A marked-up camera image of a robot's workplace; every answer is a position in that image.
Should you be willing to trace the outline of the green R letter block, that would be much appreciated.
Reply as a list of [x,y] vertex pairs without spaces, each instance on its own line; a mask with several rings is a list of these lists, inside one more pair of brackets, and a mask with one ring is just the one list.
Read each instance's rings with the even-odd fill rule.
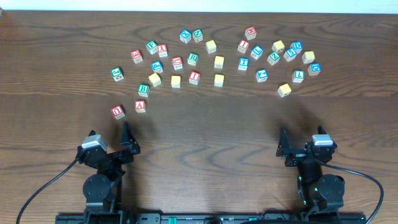
[[192,66],[196,66],[198,63],[199,55],[193,52],[190,52],[187,58],[187,63]]

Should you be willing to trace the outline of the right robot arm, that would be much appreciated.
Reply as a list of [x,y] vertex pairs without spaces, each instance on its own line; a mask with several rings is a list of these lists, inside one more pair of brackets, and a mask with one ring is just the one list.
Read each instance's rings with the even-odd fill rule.
[[286,167],[298,169],[298,193],[305,204],[300,216],[306,221],[316,214],[337,213],[343,206],[344,178],[322,171],[322,164],[332,159],[336,148],[336,143],[322,126],[301,149],[292,148],[286,130],[281,129],[276,156],[285,158]]

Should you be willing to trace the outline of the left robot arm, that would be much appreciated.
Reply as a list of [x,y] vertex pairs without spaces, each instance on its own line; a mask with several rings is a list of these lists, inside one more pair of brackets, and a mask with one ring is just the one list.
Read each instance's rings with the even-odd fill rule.
[[77,148],[77,161],[96,169],[96,174],[88,177],[83,184],[86,198],[84,223],[130,223],[134,218],[121,209],[121,187],[125,174],[122,165],[132,163],[134,156],[141,152],[127,122],[123,124],[120,145],[123,150],[108,153],[108,143],[101,135],[91,131]]

